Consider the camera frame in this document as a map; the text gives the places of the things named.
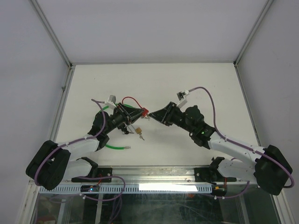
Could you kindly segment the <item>brass padlock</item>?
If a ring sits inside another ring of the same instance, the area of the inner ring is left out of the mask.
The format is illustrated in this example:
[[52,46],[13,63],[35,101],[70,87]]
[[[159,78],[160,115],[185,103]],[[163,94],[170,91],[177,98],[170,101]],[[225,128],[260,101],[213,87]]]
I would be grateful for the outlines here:
[[129,125],[129,127],[134,130],[134,132],[138,135],[141,135],[142,134],[142,130],[140,127],[134,127],[132,124]]

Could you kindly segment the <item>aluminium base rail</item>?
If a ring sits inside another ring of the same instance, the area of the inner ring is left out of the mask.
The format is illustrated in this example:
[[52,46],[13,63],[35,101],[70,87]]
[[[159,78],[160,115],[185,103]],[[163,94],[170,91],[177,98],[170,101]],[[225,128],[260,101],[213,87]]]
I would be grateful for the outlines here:
[[[194,168],[178,168],[178,167],[114,167],[111,178],[117,176],[123,178],[125,182],[195,182]],[[47,190],[53,190],[59,184],[64,182],[72,182],[71,179],[78,177],[74,174],[71,177],[63,177],[66,174],[63,168],[46,168],[42,169],[37,177],[38,185],[43,186]],[[237,180],[248,181],[245,176],[236,177],[235,175],[227,175],[226,177],[235,177]]]

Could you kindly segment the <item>red cable seal tag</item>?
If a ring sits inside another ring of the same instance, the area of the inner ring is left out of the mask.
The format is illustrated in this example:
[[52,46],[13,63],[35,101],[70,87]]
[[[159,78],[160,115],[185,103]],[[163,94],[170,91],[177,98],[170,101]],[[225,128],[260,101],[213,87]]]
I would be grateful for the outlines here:
[[121,102],[124,103],[124,101],[125,101],[126,99],[131,99],[131,100],[133,100],[133,101],[138,105],[139,108],[143,109],[143,112],[142,112],[142,117],[143,117],[143,118],[145,118],[145,117],[148,116],[149,110],[146,109],[145,107],[141,106],[140,103],[139,103],[134,97],[132,97],[132,96],[126,96],[126,97],[124,97],[124,98],[122,99]]

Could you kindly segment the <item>green cable bike lock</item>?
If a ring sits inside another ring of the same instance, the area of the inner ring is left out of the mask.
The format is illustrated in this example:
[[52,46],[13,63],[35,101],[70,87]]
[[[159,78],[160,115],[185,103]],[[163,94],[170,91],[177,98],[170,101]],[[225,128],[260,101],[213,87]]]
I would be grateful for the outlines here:
[[116,127],[112,124],[111,115],[109,115],[105,110],[109,107],[104,106],[96,115],[92,124],[91,130],[88,132],[89,135],[96,137],[99,141],[98,150],[102,149],[103,147],[107,147],[113,150],[125,150],[130,149],[130,146],[125,147],[117,147],[108,144],[109,136],[108,134],[112,132],[114,129],[123,129],[127,128],[126,124],[121,124],[120,126]]

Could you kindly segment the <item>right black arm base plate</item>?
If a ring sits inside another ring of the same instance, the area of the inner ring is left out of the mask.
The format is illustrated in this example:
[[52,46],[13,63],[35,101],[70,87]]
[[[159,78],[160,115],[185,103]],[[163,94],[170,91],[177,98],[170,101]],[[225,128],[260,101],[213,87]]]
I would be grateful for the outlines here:
[[195,182],[207,182],[216,184],[217,182],[236,182],[235,177],[224,177],[215,168],[197,167],[194,168]]

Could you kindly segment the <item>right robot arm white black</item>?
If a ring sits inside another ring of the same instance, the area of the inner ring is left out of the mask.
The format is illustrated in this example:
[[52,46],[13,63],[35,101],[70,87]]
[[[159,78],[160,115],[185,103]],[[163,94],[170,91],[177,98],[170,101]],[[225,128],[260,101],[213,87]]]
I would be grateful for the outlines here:
[[223,177],[238,178],[255,182],[275,196],[288,187],[286,183],[291,178],[292,168],[276,146],[255,147],[230,140],[204,121],[204,115],[196,105],[182,112],[175,103],[170,102],[149,116],[166,126],[176,125],[186,130],[199,147],[234,157],[233,161],[223,157],[213,159],[204,176],[207,181],[214,183],[214,180],[219,181]]

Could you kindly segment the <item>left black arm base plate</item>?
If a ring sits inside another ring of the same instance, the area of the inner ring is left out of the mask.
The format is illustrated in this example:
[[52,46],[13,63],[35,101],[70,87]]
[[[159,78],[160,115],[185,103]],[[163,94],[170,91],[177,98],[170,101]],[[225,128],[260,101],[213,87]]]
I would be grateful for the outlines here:
[[97,167],[97,168],[92,168],[90,173],[86,176],[79,176],[79,177],[74,177],[71,179],[72,182],[95,182],[100,183],[102,182],[111,182],[112,181],[112,176],[113,174],[113,169],[112,168],[103,168],[103,167]]

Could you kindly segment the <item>black-headed key pair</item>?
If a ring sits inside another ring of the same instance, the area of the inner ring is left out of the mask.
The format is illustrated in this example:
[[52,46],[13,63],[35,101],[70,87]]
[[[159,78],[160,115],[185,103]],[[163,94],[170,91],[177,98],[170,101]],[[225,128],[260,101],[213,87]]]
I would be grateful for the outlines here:
[[132,131],[129,131],[128,129],[126,129],[126,128],[123,128],[123,129],[121,129],[121,131],[123,132],[123,134],[124,135],[128,135],[128,134],[134,134],[134,132],[132,132]]

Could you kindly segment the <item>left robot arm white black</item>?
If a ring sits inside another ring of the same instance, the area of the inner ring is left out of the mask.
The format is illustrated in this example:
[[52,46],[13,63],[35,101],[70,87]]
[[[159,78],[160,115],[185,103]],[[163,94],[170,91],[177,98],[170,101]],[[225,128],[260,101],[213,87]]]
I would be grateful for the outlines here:
[[66,143],[45,141],[26,168],[26,175],[37,186],[52,190],[64,180],[94,181],[99,178],[97,162],[88,153],[101,150],[115,129],[127,132],[127,126],[145,116],[145,108],[133,108],[119,103],[109,115],[103,108],[95,115],[90,131],[83,137]]

